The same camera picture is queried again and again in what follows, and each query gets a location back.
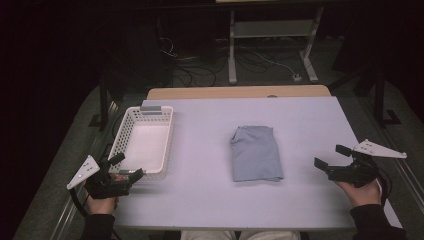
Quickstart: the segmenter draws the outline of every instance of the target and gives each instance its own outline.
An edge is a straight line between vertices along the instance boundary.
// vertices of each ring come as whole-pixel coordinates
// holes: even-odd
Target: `folded gray shirt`
[[[231,139],[233,180],[235,182],[283,179],[278,146],[273,129],[241,126]]]

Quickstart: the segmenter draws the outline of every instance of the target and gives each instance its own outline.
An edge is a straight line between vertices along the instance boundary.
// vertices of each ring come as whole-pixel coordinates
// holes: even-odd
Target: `table leg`
[[[231,11],[230,18],[230,56],[228,57],[228,74],[229,83],[231,85],[237,84],[236,63],[234,59],[234,11]]]
[[[306,73],[308,74],[309,81],[311,82],[317,82],[318,77],[315,73],[315,70],[312,66],[311,61],[309,60],[309,54],[312,49],[312,44],[315,40],[315,35],[318,30],[319,23],[321,21],[322,12],[324,11],[323,7],[320,7],[317,9],[317,12],[315,14],[314,22],[311,25],[311,30],[309,31],[309,37],[308,37],[308,43],[306,44],[305,50],[300,51],[300,58],[302,59],[303,66],[305,67]]]

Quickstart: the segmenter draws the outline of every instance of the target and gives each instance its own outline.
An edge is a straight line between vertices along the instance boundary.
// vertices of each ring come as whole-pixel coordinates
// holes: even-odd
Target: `pants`
[[[181,240],[237,240],[233,231],[182,231]],[[299,232],[242,231],[239,240],[300,240]]]

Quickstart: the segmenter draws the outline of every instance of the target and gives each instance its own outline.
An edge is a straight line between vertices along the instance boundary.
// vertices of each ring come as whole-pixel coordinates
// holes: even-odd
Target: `black sleeve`
[[[109,214],[93,214],[85,218],[80,240],[110,240],[115,217]]]
[[[354,240],[404,240],[405,230],[390,225],[383,207],[378,204],[369,204],[355,207],[350,211],[355,221],[358,233]]]

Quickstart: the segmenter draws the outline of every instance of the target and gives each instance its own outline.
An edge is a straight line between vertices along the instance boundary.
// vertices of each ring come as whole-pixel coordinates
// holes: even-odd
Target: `electrical outlet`
[[[298,74],[298,73],[293,74],[292,78],[293,78],[293,81],[295,81],[295,82],[302,81],[302,76],[300,76],[300,74]]]

